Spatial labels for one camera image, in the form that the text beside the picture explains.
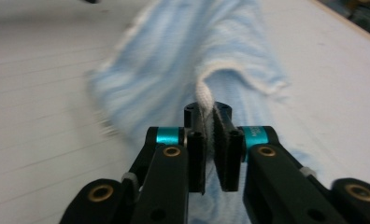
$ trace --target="blue striped towel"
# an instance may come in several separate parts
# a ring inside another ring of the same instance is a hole
[[[89,75],[107,126],[137,149],[149,126],[183,126],[182,109],[194,101],[206,119],[220,101],[234,108],[235,125],[272,124],[265,97],[285,83],[255,0],[152,1]],[[248,223],[242,189],[221,193],[211,162],[206,173],[206,194],[190,195],[189,222]]]

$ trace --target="towel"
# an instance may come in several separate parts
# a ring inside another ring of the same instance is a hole
[[[266,98],[287,79],[269,48],[256,0],[155,0],[135,18],[114,54],[88,75],[89,90],[110,131],[139,150],[150,126],[183,126],[197,101],[212,134],[215,101],[234,109],[236,126],[272,125]],[[223,193],[212,161],[206,194],[190,194],[189,223],[249,223],[239,192]]]

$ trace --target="black mechanical part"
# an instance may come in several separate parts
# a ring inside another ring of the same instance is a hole
[[[260,144],[249,152],[244,204],[252,223],[347,223],[284,151]]]
[[[276,133],[275,129],[271,126],[263,126],[263,128],[267,133],[267,138],[269,139],[269,145],[273,145],[273,146],[276,146],[276,147],[281,147],[282,149],[284,149],[284,147],[281,145],[280,141],[278,140],[278,134]],[[291,155],[291,153],[289,151],[284,149],[284,150],[282,150],[282,152],[287,156],[287,158],[289,160],[292,161],[293,164],[295,164],[295,166],[298,169],[301,169],[302,167],[304,167],[296,158],[294,158]]]
[[[145,176],[147,175],[150,162],[152,161],[155,149],[157,147],[156,146],[157,132],[158,127],[148,128],[147,135],[145,138],[145,144],[129,170],[130,173],[133,173],[137,176],[138,183],[140,186],[144,184]]]
[[[281,144],[280,142],[278,141],[278,135],[276,134],[276,131],[271,127],[271,126],[255,126],[259,129],[263,129],[264,132],[266,133],[266,139],[264,139],[265,141],[264,142],[261,142],[261,141],[258,141],[260,143],[258,144],[270,144],[270,145],[273,145],[273,146],[277,146],[277,147],[281,147]],[[242,151],[242,154],[241,154],[241,158],[242,158],[242,162],[245,162],[245,158],[247,157],[247,153],[249,151],[249,148],[246,144],[247,140],[246,140],[246,130],[245,129],[249,129],[249,128],[252,128],[250,126],[240,126],[240,127],[237,127],[238,130],[240,130],[241,132],[244,133],[244,137],[245,137],[245,143],[244,143],[244,146],[243,146],[243,151]]]
[[[184,142],[185,142],[185,138],[186,138],[186,136],[185,136],[185,128],[179,127],[178,134],[179,134],[179,136],[178,136],[178,143],[181,146],[185,147],[184,146]]]
[[[86,185],[68,205],[61,224],[125,223],[130,212],[123,186],[115,180],[98,179]]]
[[[349,224],[370,224],[370,184],[358,179],[337,179],[332,186],[333,205]]]
[[[187,130],[189,154],[189,192],[206,191],[206,130],[197,103],[185,106],[184,126]]]
[[[232,108],[215,103],[214,162],[223,191],[237,191],[240,163],[245,148],[244,134],[232,123]]]
[[[188,152],[182,146],[156,149],[131,223],[187,223]]]

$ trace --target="fabric fold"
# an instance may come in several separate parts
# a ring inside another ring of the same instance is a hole
[[[139,150],[148,127],[183,126],[183,107],[195,101],[208,134],[215,101],[234,109],[235,125],[269,125],[265,97],[287,78],[255,0],[155,0],[88,81],[101,120]],[[242,189],[221,193],[211,162],[207,169],[206,195],[190,196],[190,223],[247,222]]]

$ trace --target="light blue stripe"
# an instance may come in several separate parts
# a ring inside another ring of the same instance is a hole
[[[165,1],[161,1],[159,3],[158,6],[156,6],[156,8],[164,8],[164,7],[167,7],[166,5],[166,2]],[[158,14],[158,13],[151,13],[150,16],[148,17],[148,23],[149,24],[156,24],[158,23],[158,21],[161,19],[161,15]],[[144,25],[142,26],[141,30],[138,32],[139,34],[144,34],[144,33],[148,33],[148,32],[151,32],[151,29],[152,27],[148,26],[148,25]],[[134,39],[132,39],[132,41],[129,42],[128,45],[126,45],[125,49],[123,50],[123,52],[121,53],[121,56],[118,57],[115,62],[113,63],[113,65],[108,68],[105,72],[102,72],[100,73],[98,76],[96,76],[92,82],[94,84],[98,84],[99,81],[107,78],[107,77],[112,77],[112,76],[115,76],[117,75],[117,72],[116,70],[123,64],[126,64],[128,60],[131,60],[131,58],[128,57],[128,55],[132,55],[132,52],[134,52],[134,49],[137,48],[137,45],[139,45],[140,42],[142,42],[142,39],[144,39],[145,36],[144,35],[136,35],[134,37]]]
[[[246,159],[245,162],[249,161],[249,150],[257,144],[265,144],[269,142],[267,133],[262,126],[246,126],[242,127],[244,136],[246,138]]]
[[[192,28],[193,29],[198,30],[203,25],[202,21],[204,20],[204,16],[205,16],[204,11],[206,10],[207,5],[208,5],[208,1],[205,1],[203,3],[203,5],[201,5],[198,8],[198,11],[195,13],[195,16],[194,16],[193,21],[192,21]],[[178,48],[178,57],[177,57],[177,59],[174,60],[171,63],[168,71],[166,72],[165,82],[171,83],[170,80],[178,79],[178,76],[174,76],[174,74],[176,73],[176,70],[178,70],[178,69],[179,70],[187,69],[186,64],[184,64],[184,61],[186,61],[186,57],[189,56],[190,51],[193,50],[193,49],[189,48],[189,46],[193,45],[193,43],[197,41],[197,38],[198,38],[197,35],[192,35],[188,38],[188,40],[185,43],[180,45],[180,47]],[[150,88],[144,90],[143,92],[150,92],[152,89],[156,89],[156,87],[151,86]],[[174,91],[178,90],[178,86],[171,86],[171,87],[168,87],[167,89],[171,89],[172,90],[171,92],[174,92]],[[169,95],[165,96],[164,98],[165,99],[162,102],[165,102],[167,105],[171,105],[173,103],[173,101],[175,99],[177,99],[176,97],[172,97],[172,96],[169,96]],[[146,119],[148,119],[148,118],[143,118],[142,120],[140,120],[140,123],[145,123]]]
[[[179,127],[160,127],[156,136],[156,143],[165,145],[179,144]]]
[[[164,34],[174,33],[174,30],[175,29],[179,29],[179,27],[177,27],[176,24],[179,24],[179,23],[182,24],[182,23],[184,23],[187,20],[187,16],[186,16],[187,13],[189,13],[189,11],[187,11],[187,10],[181,10],[180,7],[176,7],[176,11],[171,14],[175,18],[167,18],[168,20],[170,20],[170,22],[166,25],[165,30],[164,30]],[[156,66],[156,64],[161,64],[161,63],[159,63],[158,60],[161,60],[161,59],[165,59],[166,61],[172,60],[172,58],[166,59],[164,57],[164,55],[168,51],[171,50],[171,49],[168,49],[168,48],[165,48],[164,47],[164,45],[166,44],[166,41],[165,41],[166,38],[167,38],[167,36],[164,36],[159,43],[155,43],[155,45],[157,47],[153,51],[153,53],[151,55],[155,55],[155,56],[156,55],[159,55],[159,57],[150,57],[145,62],[145,64],[142,65],[141,68],[139,68],[137,71],[135,71],[135,73],[138,76],[143,77],[146,74],[154,75],[153,73],[150,72],[150,70],[153,70],[152,68],[154,68],[154,66]],[[125,89],[135,88],[136,85],[138,85],[138,83],[139,83],[139,78],[133,78],[131,81],[129,81],[129,82],[127,82],[125,84],[124,88]],[[123,86],[118,86],[118,87],[114,87],[114,88],[108,89],[108,90],[106,90],[102,94],[102,96],[101,96],[102,97],[102,100],[103,101],[107,101],[108,100],[108,97],[110,95],[112,95],[112,94],[114,94],[114,93],[116,93],[118,91],[122,91],[122,90],[123,90]]]

